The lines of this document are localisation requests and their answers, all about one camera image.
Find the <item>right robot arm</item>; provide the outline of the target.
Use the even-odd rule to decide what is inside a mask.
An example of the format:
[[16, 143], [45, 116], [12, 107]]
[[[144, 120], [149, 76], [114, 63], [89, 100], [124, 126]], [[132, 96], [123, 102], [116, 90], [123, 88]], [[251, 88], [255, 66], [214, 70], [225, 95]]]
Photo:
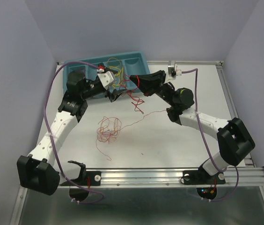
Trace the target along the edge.
[[227, 167], [238, 166], [256, 144], [241, 119], [234, 117], [225, 120], [199, 112], [197, 91], [188, 88], [175, 89], [171, 83], [175, 78], [175, 73], [168, 75], [163, 70], [148, 75], [130, 76], [131, 82], [144, 96], [156, 94], [169, 104], [166, 111], [172, 122], [198, 130], [205, 145], [206, 135], [218, 142], [219, 151], [212, 155], [210, 149], [207, 149], [209, 158], [195, 174], [189, 174], [190, 180], [198, 179], [208, 183]]

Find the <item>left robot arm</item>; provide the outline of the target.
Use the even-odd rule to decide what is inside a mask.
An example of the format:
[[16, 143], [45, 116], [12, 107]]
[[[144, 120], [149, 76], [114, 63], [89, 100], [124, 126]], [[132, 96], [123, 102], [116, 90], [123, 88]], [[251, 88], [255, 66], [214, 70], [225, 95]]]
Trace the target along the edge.
[[109, 88], [116, 81], [116, 71], [100, 66], [96, 71], [96, 79], [89, 80], [82, 71], [68, 74], [67, 90], [58, 107], [55, 119], [48, 126], [47, 133], [40, 143], [27, 156], [17, 160], [20, 185], [46, 195], [52, 195], [64, 181], [80, 185], [86, 181], [85, 171], [74, 169], [67, 178], [62, 168], [56, 171], [55, 163], [61, 167], [58, 152], [74, 127], [80, 122], [88, 104], [87, 100], [106, 94], [110, 101], [115, 101], [121, 94], [110, 92]]

